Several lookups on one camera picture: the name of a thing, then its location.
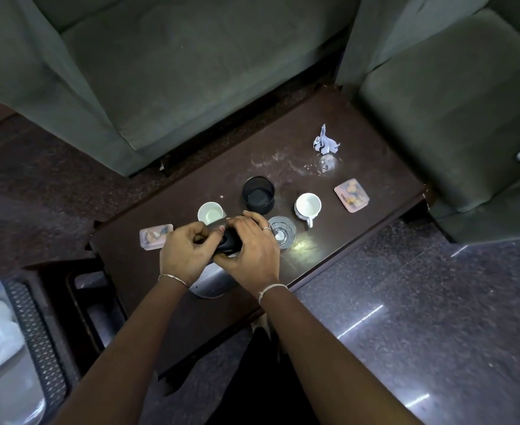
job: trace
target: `sofa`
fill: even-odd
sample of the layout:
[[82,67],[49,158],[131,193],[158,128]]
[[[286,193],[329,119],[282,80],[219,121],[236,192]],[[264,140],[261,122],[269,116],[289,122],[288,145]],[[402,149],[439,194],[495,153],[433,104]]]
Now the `sofa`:
[[359,0],[0,0],[0,102],[128,176],[343,49]]
[[337,83],[456,242],[520,238],[520,0],[361,0]]

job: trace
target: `thin bracelet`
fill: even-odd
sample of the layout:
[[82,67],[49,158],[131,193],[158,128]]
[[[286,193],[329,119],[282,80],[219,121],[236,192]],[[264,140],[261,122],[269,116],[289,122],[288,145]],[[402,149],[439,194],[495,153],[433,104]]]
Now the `thin bracelet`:
[[264,290],[262,292],[260,292],[260,295],[258,296],[258,304],[262,305],[260,302],[261,302],[264,294],[275,286],[283,286],[285,289],[288,289],[288,287],[286,285],[282,285],[281,283],[274,283],[273,285],[270,285],[267,288],[264,288]]
[[162,277],[162,276],[167,276],[167,277],[171,277],[172,279],[176,279],[176,280],[178,280],[179,282],[183,283],[183,285],[185,285],[185,287],[186,287],[187,289],[189,289],[189,286],[187,286],[187,284],[186,284],[183,280],[179,279],[178,277],[175,277],[175,276],[172,275],[172,274],[163,274],[163,273],[160,274],[160,275],[157,277],[158,282],[160,281],[160,277]]

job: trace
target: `dark brown table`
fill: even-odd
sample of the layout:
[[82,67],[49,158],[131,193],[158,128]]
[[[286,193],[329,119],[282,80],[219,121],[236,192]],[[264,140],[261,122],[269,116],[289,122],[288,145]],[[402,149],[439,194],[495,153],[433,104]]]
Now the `dark brown table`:
[[[327,125],[327,135],[341,143],[336,167],[323,172],[313,140]],[[245,209],[244,182],[262,175],[276,187],[276,204],[267,215],[292,218],[297,238],[281,255],[280,280],[297,288],[342,255],[376,234],[423,199],[424,185],[334,88],[321,88],[283,117],[204,164],[174,184],[158,191],[101,225],[91,237],[127,315],[132,314],[157,281],[158,250],[140,247],[141,228],[185,225],[197,219],[207,201],[239,215]],[[370,203],[351,214],[333,191],[356,178]],[[293,203],[304,192],[322,201],[313,228],[293,213]],[[256,298],[240,286],[223,296],[200,299],[186,294],[173,315],[156,371],[159,377],[182,364],[194,362],[259,314]]]

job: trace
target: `white cup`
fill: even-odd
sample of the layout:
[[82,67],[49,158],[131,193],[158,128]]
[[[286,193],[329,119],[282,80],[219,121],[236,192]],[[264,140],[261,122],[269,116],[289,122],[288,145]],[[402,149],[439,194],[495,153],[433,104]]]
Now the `white cup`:
[[315,219],[321,211],[321,200],[311,192],[302,194],[293,206],[293,210],[298,218],[307,221],[309,228],[313,228],[313,219]]
[[205,223],[205,225],[212,224],[214,221],[225,217],[227,214],[224,213],[221,205],[214,201],[209,201],[199,208],[197,212],[197,220]]

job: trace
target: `dark floor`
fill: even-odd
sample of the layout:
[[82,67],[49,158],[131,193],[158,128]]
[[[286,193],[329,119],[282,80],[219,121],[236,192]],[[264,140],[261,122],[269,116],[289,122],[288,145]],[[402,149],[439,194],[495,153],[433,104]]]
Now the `dark floor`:
[[[19,116],[0,125],[0,277],[34,262],[90,256],[105,220],[251,134],[309,91],[221,137],[165,177],[122,178]],[[393,223],[297,293],[427,424],[520,424],[520,241],[449,244],[432,225]],[[249,334],[200,360],[141,423],[199,424],[213,411]]]

